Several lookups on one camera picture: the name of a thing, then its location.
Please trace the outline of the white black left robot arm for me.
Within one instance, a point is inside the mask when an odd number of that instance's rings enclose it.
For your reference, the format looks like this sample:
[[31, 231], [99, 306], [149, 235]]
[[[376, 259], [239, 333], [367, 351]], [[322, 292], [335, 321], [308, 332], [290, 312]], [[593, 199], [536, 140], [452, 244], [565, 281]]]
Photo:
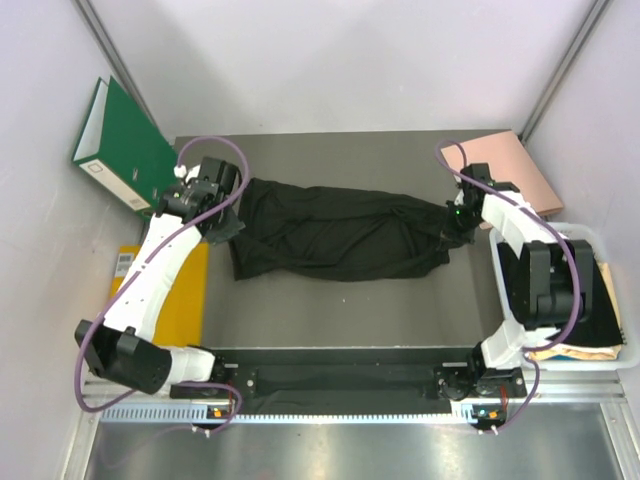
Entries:
[[237, 194], [233, 176], [210, 175], [170, 187], [152, 216], [147, 235], [106, 311], [75, 331], [80, 364], [96, 377], [155, 394], [192, 382], [205, 396], [226, 387], [227, 374], [215, 355], [198, 347], [153, 343], [159, 314], [184, 262], [197, 245], [222, 227], [236, 226], [230, 204]]

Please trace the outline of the black printed t-shirt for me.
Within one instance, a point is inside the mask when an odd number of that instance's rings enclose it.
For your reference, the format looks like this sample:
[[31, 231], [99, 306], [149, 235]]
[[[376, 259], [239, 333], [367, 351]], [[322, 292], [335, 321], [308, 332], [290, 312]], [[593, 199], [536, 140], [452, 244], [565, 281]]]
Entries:
[[471, 243], [453, 215], [404, 194], [254, 178], [238, 210], [245, 227], [230, 242], [234, 278], [275, 270], [338, 282], [421, 278]]

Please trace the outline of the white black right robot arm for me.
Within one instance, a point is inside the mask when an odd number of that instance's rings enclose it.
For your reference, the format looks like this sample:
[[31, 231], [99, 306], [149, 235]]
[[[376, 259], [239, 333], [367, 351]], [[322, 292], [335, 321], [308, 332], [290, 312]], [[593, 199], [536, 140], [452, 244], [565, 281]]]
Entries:
[[461, 190], [447, 203], [444, 233], [471, 236], [488, 224], [507, 246], [507, 312], [467, 360], [469, 388], [487, 396], [515, 384], [524, 361], [561, 343], [592, 310], [594, 256], [544, 221], [517, 191]]

